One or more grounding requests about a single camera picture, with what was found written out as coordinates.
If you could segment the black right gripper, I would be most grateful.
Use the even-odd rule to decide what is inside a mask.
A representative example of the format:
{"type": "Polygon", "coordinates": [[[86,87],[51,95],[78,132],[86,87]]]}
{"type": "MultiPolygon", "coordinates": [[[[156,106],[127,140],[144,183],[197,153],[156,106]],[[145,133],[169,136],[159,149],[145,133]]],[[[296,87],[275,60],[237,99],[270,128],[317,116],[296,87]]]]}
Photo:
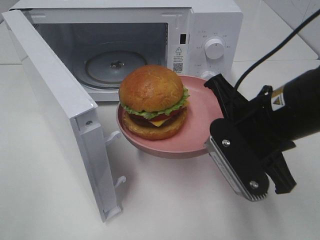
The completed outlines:
{"type": "Polygon", "coordinates": [[[272,153],[265,158],[264,169],[275,185],[275,193],[290,193],[297,183],[282,152],[296,144],[281,136],[271,119],[273,87],[264,85],[255,98],[247,100],[238,90],[233,93],[234,87],[222,74],[211,77],[204,86],[214,93],[223,117],[235,123],[253,152],[272,153]]]}

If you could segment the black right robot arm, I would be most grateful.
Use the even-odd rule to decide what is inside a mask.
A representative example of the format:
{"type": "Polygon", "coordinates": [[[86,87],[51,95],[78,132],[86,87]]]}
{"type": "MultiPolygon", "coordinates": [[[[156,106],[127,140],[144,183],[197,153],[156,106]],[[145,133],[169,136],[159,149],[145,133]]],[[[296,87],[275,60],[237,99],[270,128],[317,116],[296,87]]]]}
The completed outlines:
{"type": "Polygon", "coordinates": [[[205,87],[223,114],[210,124],[205,145],[232,189],[253,202],[267,196],[270,182],[277,194],[291,192],[296,182],[283,152],[320,130],[320,70],[309,70],[277,89],[265,85],[251,100],[220,74],[205,87]]]}

